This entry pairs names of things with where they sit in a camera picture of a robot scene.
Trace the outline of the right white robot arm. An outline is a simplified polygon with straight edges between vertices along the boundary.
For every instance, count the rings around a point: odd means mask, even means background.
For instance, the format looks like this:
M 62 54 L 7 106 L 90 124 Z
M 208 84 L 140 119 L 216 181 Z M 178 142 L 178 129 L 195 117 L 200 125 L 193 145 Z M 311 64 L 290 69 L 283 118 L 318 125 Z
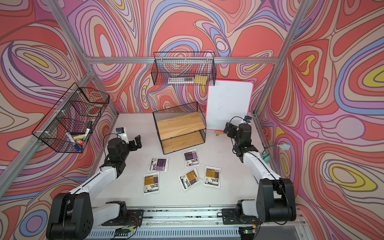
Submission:
M 242 217 L 257 217 L 260 223 L 293 222 L 297 218 L 293 182 L 283 178 L 265 163 L 252 145 L 252 127 L 245 121 L 239 125 L 227 122 L 224 128 L 233 141 L 233 153 L 247 166 L 258 184 L 255 200 L 239 200 L 235 209 L 240 222 Z

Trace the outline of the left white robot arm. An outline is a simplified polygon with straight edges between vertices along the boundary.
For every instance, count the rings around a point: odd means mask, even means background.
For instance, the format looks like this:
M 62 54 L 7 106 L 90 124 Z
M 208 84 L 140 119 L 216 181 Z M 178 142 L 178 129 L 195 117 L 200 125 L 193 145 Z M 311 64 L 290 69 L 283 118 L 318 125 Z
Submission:
M 100 170 L 77 188 L 54 197 L 46 229 L 47 239 L 84 240 L 94 227 L 103 224 L 139 227 L 138 217 L 129 214 L 124 201 L 111 201 L 100 207 L 93 207 L 92 201 L 123 173 L 129 153 L 140 148 L 140 135 L 128 142 L 120 137 L 109 140 L 108 154 Z

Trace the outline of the metal base rail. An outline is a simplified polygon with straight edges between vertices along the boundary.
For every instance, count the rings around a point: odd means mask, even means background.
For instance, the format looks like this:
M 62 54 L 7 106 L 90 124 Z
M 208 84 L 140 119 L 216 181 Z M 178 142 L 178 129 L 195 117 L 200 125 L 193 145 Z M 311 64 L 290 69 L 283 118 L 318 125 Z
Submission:
M 139 226 L 98 226 L 88 240 L 311 240 L 301 211 L 285 224 L 238 218 L 233 205 L 130 208 Z

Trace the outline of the white marker in basket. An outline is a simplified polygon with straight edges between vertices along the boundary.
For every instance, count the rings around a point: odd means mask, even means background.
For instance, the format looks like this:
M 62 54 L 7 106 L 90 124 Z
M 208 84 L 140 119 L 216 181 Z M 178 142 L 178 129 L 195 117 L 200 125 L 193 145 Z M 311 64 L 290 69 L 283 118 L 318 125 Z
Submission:
M 70 140 L 71 143 L 76 143 L 76 141 L 74 140 L 74 138 L 72 137 L 72 135 L 70 134 L 70 132 L 66 132 L 66 135 L 68 137 L 68 139 Z

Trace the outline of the yellow sponge in basket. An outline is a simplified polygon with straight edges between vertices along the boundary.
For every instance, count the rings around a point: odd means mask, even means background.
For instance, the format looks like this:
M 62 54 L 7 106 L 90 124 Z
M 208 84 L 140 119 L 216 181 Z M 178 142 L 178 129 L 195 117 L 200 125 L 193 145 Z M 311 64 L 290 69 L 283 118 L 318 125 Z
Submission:
M 199 85 L 206 85 L 208 81 L 208 76 L 195 75 L 194 83 Z

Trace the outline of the green spray bottle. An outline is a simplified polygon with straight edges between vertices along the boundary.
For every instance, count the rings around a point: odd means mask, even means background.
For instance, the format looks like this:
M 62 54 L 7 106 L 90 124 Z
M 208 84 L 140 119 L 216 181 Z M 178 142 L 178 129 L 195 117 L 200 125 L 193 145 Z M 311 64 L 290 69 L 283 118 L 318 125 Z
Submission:
M 283 143 L 279 145 L 271 145 L 266 147 L 261 154 L 261 157 L 266 164 L 270 163 L 272 149 L 276 149 L 276 148 L 279 148 L 280 150 L 283 150 L 283 151 L 288 151 L 291 149 L 291 145 L 287 143 Z

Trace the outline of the purple coffee bag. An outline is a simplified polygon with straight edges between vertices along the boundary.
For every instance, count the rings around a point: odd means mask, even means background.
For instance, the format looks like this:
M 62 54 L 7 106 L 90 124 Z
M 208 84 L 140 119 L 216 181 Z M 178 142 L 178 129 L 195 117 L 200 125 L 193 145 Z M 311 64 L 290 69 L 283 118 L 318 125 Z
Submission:
M 197 154 L 197 149 L 192 149 L 186 152 L 183 152 L 185 159 L 185 166 L 188 167 L 198 167 L 200 166 L 200 161 Z
M 167 172 L 169 168 L 169 158 L 152 158 L 148 172 Z

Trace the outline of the black marker pen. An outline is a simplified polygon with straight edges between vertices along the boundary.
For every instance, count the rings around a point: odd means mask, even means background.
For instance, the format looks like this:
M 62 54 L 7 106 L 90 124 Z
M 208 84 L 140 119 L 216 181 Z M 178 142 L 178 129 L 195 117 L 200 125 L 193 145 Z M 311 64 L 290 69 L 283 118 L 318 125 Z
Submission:
M 88 125 L 87 125 L 87 128 L 86 128 L 86 131 L 85 131 L 85 134 L 84 134 L 84 137 L 83 137 L 83 142 L 86 141 L 90 131 L 92 130 L 92 126 L 93 126 L 93 122 L 92 121 L 89 121 L 88 122 Z

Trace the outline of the wooden whiteboard easel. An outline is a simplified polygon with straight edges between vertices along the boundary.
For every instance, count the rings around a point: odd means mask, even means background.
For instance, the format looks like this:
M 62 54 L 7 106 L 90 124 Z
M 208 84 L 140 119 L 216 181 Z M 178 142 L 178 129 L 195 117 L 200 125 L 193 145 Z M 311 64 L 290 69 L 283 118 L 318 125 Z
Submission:
M 215 131 L 216 136 L 225 135 L 223 131 Z

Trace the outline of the pink framed whiteboard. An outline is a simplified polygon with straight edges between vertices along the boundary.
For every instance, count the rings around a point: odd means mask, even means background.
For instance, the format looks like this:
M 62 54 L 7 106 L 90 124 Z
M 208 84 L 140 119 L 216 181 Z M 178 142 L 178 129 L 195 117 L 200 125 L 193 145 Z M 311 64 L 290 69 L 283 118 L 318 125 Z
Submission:
M 206 123 L 208 130 L 222 131 L 226 123 L 238 125 L 249 113 L 253 83 L 216 80 L 208 88 Z

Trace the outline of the yellow coffee bag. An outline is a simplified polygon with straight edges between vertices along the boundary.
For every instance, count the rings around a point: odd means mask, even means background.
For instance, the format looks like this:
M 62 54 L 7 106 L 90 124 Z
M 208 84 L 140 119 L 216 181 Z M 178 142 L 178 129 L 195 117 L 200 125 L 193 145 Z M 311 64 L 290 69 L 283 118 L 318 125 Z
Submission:
M 178 176 L 178 181 L 181 184 L 182 190 L 185 192 L 193 186 L 196 186 L 201 179 L 199 178 L 197 169 L 193 168 L 187 173 Z
M 203 185 L 206 187 L 214 187 L 219 189 L 221 187 L 221 170 L 221 168 L 205 166 L 205 177 Z
M 143 195 L 150 195 L 160 192 L 160 172 L 144 174 L 144 190 Z

